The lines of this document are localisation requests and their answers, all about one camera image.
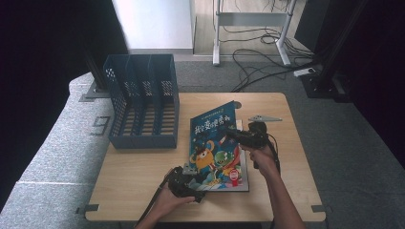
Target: wooden table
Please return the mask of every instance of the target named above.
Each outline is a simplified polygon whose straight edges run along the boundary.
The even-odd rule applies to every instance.
[[[254,115],[281,117],[268,122],[268,132],[277,139],[282,178],[303,221],[323,221],[322,205],[294,120],[283,94],[180,94],[180,124],[177,149],[117,150],[110,143],[89,204],[98,210],[87,212],[88,220],[138,220],[164,175],[188,159],[190,118],[231,100],[242,103],[236,110],[244,123]],[[208,193],[201,203],[185,204],[162,221],[272,221],[273,213],[266,183],[247,159],[250,186],[244,193]]]

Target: children's book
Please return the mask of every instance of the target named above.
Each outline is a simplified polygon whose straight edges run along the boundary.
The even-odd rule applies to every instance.
[[[189,187],[205,191],[248,191],[245,152],[226,131],[242,129],[235,103],[223,104],[190,120],[189,166],[197,171]]]

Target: metal rack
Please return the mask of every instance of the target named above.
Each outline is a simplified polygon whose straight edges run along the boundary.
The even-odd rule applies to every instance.
[[[284,41],[288,32],[289,23],[291,22],[295,3],[296,0],[291,0],[287,12],[221,12],[221,0],[217,0],[213,65],[220,65],[220,26],[283,27],[280,39],[276,41],[276,46],[284,65],[290,65],[291,63],[284,49]]]

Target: cartoon character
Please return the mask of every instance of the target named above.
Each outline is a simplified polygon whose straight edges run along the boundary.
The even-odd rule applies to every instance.
[[[204,147],[199,147],[196,150],[196,153],[190,157],[190,162],[196,164],[198,172],[200,172],[202,169],[204,169],[207,166],[210,171],[215,169],[214,155],[212,154],[215,144],[212,140],[207,141],[207,144],[209,144],[209,146],[210,146],[209,149],[204,148]]]
[[[225,176],[229,176],[229,173],[232,169],[240,169],[240,152],[239,147],[235,147],[233,154],[230,152],[219,151],[215,155],[215,163],[223,170]]]

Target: human hand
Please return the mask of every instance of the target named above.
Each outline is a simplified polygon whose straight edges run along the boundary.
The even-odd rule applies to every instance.
[[[187,198],[178,198],[176,197],[172,191],[169,189],[169,185],[166,182],[162,187],[160,187],[160,193],[156,198],[154,205],[146,215],[144,219],[141,219],[137,225],[135,226],[136,229],[151,229],[154,228],[156,223],[163,218],[164,216],[173,212],[179,206],[194,201],[194,197],[187,197]]]
[[[261,149],[254,149],[245,145],[240,146],[243,150],[250,152],[250,159],[258,164],[259,171],[263,176],[268,175],[268,172],[273,171],[274,168],[277,169],[273,153],[268,145]]]
[[[160,219],[169,213],[173,212],[176,208],[189,202],[193,202],[194,197],[178,198],[169,189],[167,183],[161,188],[160,194],[158,195],[155,204],[153,205],[149,214],[156,214]]]

